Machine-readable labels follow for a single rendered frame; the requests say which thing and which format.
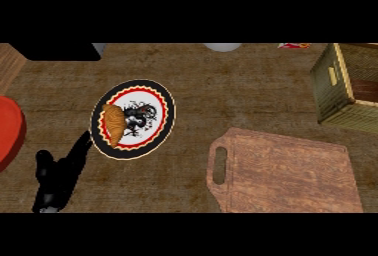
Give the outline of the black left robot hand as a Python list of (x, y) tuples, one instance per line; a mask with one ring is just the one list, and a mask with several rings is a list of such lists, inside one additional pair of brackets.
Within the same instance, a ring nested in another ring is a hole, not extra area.
[(64, 208), (83, 169), (91, 144), (89, 132), (85, 131), (64, 158), (54, 160), (47, 150), (35, 153), (38, 190), (32, 205), (33, 213), (57, 213)]

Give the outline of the brown wooden cutting board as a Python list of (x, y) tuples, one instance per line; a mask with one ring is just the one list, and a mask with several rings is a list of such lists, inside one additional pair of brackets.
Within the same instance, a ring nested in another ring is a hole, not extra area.
[(224, 183), (206, 182), (224, 212), (358, 212), (342, 145), (231, 127), (209, 149), (227, 152)]

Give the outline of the olive green wicker basket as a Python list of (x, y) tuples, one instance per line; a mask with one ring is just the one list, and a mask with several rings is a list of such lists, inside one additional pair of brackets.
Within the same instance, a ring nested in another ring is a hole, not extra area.
[(317, 123), (378, 134), (378, 43), (329, 43), (309, 76)]

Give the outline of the red round object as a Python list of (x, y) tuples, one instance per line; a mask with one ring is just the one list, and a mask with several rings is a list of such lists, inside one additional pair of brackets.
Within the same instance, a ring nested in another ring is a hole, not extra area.
[(26, 121), (20, 107), (5, 96), (0, 96), (0, 172), (13, 161), (23, 144)]

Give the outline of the brown croissant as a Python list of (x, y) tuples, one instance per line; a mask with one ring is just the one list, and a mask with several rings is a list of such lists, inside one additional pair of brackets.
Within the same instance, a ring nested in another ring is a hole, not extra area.
[(104, 125), (110, 136), (110, 147), (114, 148), (123, 136), (126, 122), (122, 109), (116, 105), (104, 104)]

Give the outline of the black rimmed patterned plate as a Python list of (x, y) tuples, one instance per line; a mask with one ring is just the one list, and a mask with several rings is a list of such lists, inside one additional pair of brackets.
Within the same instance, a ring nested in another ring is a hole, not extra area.
[[(103, 105), (123, 112), (126, 128), (114, 148), (104, 125)], [(132, 160), (147, 155), (163, 143), (175, 119), (174, 98), (153, 80), (129, 80), (112, 87), (98, 99), (89, 117), (89, 135), (98, 152), (110, 159)]]

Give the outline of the black appliance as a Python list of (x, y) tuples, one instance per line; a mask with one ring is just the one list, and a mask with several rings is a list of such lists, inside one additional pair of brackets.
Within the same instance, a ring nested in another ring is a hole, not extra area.
[(10, 43), (30, 61), (98, 61), (100, 54), (91, 43)]

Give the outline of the pale grey round object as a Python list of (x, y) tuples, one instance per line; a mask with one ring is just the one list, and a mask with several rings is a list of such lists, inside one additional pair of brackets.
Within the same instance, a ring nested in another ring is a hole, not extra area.
[(205, 43), (205, 47), (215, 52), (230, 52), (240, 47), (240, 43)]

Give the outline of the red and white packet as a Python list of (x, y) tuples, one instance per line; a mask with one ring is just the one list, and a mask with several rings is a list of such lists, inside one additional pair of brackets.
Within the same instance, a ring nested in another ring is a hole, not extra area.
[(309, 43), (278, 43), (278, 49), (305, 49), (309, 47)]

